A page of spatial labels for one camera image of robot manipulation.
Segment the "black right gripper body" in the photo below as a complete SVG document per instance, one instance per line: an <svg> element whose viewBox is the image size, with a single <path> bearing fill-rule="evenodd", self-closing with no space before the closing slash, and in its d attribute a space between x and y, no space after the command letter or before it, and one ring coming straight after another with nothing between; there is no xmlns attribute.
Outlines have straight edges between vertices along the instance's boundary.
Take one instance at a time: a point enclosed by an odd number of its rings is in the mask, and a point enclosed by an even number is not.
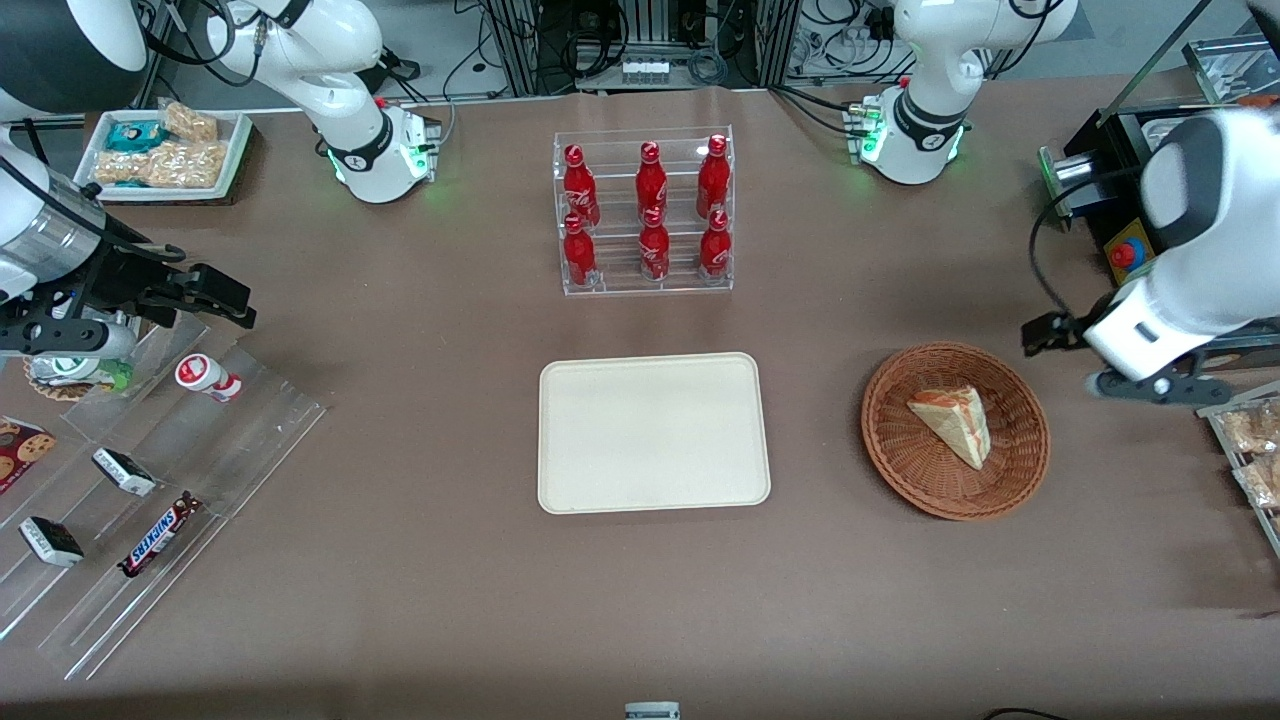
<svg viewBox="0 0 1280 720"><path fill-rule="evenodd" d="M95 310L165 322L168 311L151 309L150 297L195 300L187 274L177 268L184 260L186 251L169 243L127 243L124 249L101 243L68 275L68 316L87 319L88 310Z"/></svg>

